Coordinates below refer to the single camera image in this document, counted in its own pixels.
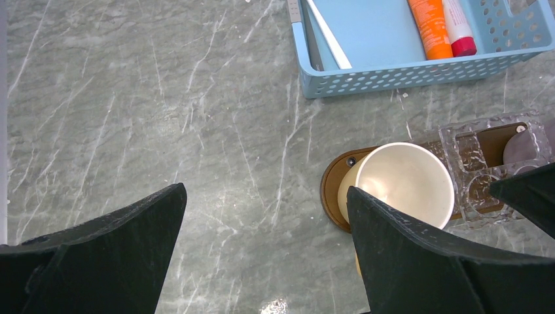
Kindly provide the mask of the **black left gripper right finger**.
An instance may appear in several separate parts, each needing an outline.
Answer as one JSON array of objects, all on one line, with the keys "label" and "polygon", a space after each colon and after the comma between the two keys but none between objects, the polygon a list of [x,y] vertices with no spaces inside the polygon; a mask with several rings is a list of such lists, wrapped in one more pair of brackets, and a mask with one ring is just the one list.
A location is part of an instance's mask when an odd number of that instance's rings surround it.
[{"label": "black left gripper right finger", "polygon": [[553,313],[554,259],[479,244],[356,187],[348,214],[372,313]]}]

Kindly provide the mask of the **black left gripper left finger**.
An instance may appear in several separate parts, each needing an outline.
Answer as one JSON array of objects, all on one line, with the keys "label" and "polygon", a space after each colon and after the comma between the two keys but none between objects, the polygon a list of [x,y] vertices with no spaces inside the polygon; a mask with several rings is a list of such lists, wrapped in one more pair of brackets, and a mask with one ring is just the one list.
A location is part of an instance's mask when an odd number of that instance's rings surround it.
[{"label": "black left gripper left finger", "polygon": [[154,313],[187,191],[171,184],[71,228],[1,246],[2,313]]}]

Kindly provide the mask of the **light blue plastic basket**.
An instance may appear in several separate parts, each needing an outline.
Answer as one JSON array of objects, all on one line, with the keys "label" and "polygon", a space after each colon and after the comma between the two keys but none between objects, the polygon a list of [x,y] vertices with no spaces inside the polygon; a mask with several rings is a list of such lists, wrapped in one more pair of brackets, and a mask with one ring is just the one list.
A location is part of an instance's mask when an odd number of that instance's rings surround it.
[{"label": "light blue plastic basket", "polygon": [[462,1],[474,56],[428,60],[406,1],[316,1],[350,62],[338,66],[305,1],[287,3],[303,94],[308,99],[484,79],[554,48],[548,1],[518,13],[508,1]]}]

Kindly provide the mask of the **brown oval wooden tray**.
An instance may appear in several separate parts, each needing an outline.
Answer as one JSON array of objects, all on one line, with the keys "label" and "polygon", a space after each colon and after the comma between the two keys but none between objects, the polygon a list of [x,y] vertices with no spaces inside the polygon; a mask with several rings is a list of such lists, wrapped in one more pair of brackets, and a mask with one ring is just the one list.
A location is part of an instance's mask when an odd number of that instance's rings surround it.
[{"label": "brown oval wooden tray", "polygon": [[[452,220],[502,209],[503,203],[490,196],[489,185],[532,168],[527,161],[521,162],[516,169],[504,168],[504,148],[513,136],[522,131],[531,137],[529,126],[523,122],[465,132],[441,128],[437,137],[420,144],[446,166],[452,177],[455,185]],[[345,232],[350,232],[351,228],[338,207],[341,180],[356,162],[373,150],[375,147],[348,151],[332,161],[323,174],[320,198],[324,212]]]}]

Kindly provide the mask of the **mauve ceramic mug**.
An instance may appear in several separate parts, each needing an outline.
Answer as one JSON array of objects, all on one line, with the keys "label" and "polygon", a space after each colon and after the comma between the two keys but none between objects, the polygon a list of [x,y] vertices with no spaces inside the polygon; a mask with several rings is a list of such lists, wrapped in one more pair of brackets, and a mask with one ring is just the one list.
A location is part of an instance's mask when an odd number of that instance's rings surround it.
[{"label": "mauve ceramic mug", "polygon": [[[545,123],[545,132],[548,143],[552,148],[552,153],[554,153],[554,119]],[[535,156],[536,152],[530,135],[522,131],[507,142],[503,151],[503,163],[523,162],[534,159]]]}]

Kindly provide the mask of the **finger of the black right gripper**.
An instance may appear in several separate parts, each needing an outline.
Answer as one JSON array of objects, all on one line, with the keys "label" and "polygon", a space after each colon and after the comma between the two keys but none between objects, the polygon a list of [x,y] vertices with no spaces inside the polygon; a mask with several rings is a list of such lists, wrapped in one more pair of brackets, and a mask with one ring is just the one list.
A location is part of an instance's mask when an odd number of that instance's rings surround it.
[{"label": "finger of the black right gripper", "polygon": [[554,237],[554,164],[490,185],[490,194]]}]

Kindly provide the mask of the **yellow ceramic mug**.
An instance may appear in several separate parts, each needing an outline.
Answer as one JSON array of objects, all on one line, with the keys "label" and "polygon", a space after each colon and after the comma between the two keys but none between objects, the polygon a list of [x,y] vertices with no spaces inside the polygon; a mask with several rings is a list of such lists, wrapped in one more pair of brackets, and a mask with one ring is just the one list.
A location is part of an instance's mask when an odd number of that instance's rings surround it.
[{"label": "yellow ceramic mug", "polygon": [[454,186],[446,166],[432,152],[412,143],[382,145],[347,172],[338,189],[338,207],[347,222],[351,186],[440,230],[454,210]]}]

